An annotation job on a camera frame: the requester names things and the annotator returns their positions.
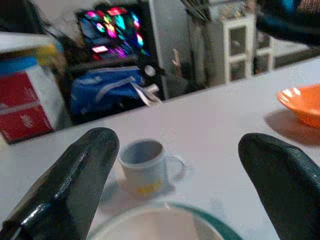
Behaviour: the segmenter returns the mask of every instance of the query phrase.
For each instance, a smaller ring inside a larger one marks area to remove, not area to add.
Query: colorful tv screen
[[[86,47],[95,60],[146,55],[141,19],[131,9],[111,7],[77,13]]]

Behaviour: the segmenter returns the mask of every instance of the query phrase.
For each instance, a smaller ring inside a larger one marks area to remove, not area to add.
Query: white mug
[[[186,166],[175,155],[168,155],[163,145],[153,139],[133,142],[120,152],[119,162],[127,180],[128,191],[137,197],[151,197],[168,189],[170,183],[167,173],[167,161],[181,164],[181,173]]]

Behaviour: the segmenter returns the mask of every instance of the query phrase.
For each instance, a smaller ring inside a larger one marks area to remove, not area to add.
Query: white table
[[[238,142],[249,132],[269,134],[301,147],[320,164],[320,132],[296,120],[275,93],[319,81],[320,58],[249,80],[173,99],[113,117],[11,145],[0,152],[0,221],[32,183],[86,131],[107,127],[121,146],[141,138],[161,141],[188,164],[175,191],[160,197],[206,210],[244,240],[279,239],[238,157]],[[102,194],[91,230],[140,202],[113,187],[114,167]]]

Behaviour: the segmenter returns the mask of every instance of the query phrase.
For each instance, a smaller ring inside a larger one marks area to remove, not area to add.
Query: white cabinet
[[[209,27],[215,71],[211,86],[251,77],[254,63],[257,74],[274,68],[274,39],[260,32],[255,37],[256,19],[252,14],[238,19],[217,20]]]
[[[217,20],[209,26],[216,78],[210,85],[230,83],[252,75],[255,17]]]
[[[270,72],[274,69],[274,42],[275,40],[268,34],[258,32],[256,36],[256,66],[257,74]]]

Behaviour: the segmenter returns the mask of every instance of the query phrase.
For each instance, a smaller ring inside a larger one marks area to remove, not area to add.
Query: black object
[[[0,2],[0,32],[45,33],[38,9],[30,0]]]
[[[33,184],[0,240],[85,240],[118,150],[111,129],[88,131]]]
[[[244,135],[238,150],[280,239],[320,239],[320,168],[298,147],[262,133]]]
[[[271,36],[320,45],[318,0],[257,0],[257,28]]]

